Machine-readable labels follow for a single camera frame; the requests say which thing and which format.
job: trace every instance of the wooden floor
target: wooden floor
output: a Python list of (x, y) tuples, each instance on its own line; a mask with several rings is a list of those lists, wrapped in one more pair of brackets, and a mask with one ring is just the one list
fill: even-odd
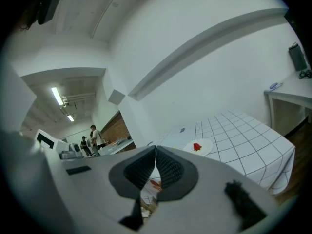
[(279, 204), (300, 195), (300, 191), (312, 168), (312, 125), (305, 123), (297, 132), (287, 138), (296, 147), (292, 175), (288, 186), (275, 199)]

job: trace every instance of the white tablecloth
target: white tablecloth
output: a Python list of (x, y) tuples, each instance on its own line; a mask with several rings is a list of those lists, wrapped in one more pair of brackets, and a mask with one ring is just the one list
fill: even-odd
[(260, 121), (240, 111), (227, 111), (189, 126), (172, 129), (151, 145), (177, 149), (194, 139), (213, 143), (206, 156), (233, 167), (255, 183), (282, 192), (290, 179), (295, 146)]

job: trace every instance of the white desk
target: white desk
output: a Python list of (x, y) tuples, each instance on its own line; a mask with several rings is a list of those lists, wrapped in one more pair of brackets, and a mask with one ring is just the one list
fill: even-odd
[(118, 146), (105, 146), (101, 149), (99, 149), (99, 154), (102, 155), (110, 155), (110, 154), (116, 154), (122, 149), (124, 149), (126, 146), (129, 146), (131, 143), (133, 143), (133, 140), (125, 140), (124, 142), (120, 143)]
[(311, 123), (312, 112), (312, 79), (299, 79), (300, 72), (294, 72), (283, 81), (279, 88), (264, 93), (269, 96), (271, 110), (271, 128), (275, 129), (275, 115), (273, 99), (283, 100), (310, 109), (309, 123)]
[(206, 158), (226, 163), (261, 187), (272, 189), (274, 195), (287, 187), (293, 168), (294, 145), (240, 111), (227, 111), (192, 125), (173, 128), (150, 146), (183, 150), (190, 141), (202, 138), (214, 144)]

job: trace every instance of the person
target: person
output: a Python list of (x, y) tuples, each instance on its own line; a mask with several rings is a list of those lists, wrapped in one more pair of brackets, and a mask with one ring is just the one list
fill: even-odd
[(101, 156), (98, 152), (98, 146), (97, 143), (93, 141), (93, 131), (90, 133), (90, 143), (91, 143), (91, 149), (96, 154), (96, 156)]
[(89, 149), (89, 147), (87, 146), (87, 142), (86, 142), (86, 137), (82, 136), (82, 142), (81, 142), (82, 148), (84, 149), (84, 151), (86, 152), (87, 157), (89, 157), (91, 155), (91, 151)]
[(90, 146), (92, 149), (91, 139), (92, 139), (92, 132), (90, 133), (89, 138), (87, 138), (87, 146)]
[(92, 141), (94, 144), (96, 144), (97, 146), (101, 145), (104, 143), (101, 132), (95, 127), (95, 125), (92, 125), (91, 130), (93, 131), (92, 134)]

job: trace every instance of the ceiling light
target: ceiling light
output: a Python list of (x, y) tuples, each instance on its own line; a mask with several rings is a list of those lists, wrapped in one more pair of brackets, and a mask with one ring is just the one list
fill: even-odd
[(74, 119), (71, 115), (68, 115), (67, 117), (69, 118), (70, 121), (74, 121)]
[(55, 99), (57, 99), (58, 104), (60, 106), (63, 105), (63, 101), (62, 101), (62, 99), (59, 96), (58, 89), (56, 87), (54, 87), (54, 88), (51, 88), (51, 90), (52, 90), (52, 93), (54, 94)]

